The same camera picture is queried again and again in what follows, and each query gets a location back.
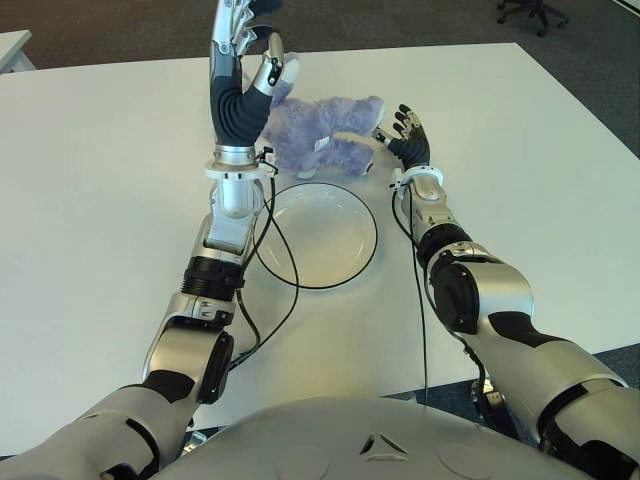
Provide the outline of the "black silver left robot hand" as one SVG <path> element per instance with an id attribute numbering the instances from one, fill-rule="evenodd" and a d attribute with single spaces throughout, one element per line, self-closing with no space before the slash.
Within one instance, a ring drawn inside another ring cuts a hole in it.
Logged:
<path id="1" fill-rule="evenodd" d="M 267 123 L 271 99 L 284 70 L 284 47 L 270 25 L 251 25 L 277 11 L 280 1 L 220 1 L 210 40 L 210 110 L 216 144 L 252 147 Z M 242 87 L 242 64 L 248 48 L 264 40 L 266 50 L 254 79 Z"/>

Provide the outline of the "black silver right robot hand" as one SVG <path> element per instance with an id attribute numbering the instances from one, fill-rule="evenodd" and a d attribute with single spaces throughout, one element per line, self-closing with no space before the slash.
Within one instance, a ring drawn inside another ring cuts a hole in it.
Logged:
<path id="1" fill-rule="evenodd" d="M 404 170 L 430 165 L 430 144 L 418 115 L 400 104 L 394 114 L 393 129 L 397 136 L 376 127 L 371 136 L 383 144 L 403 165 Z"/>

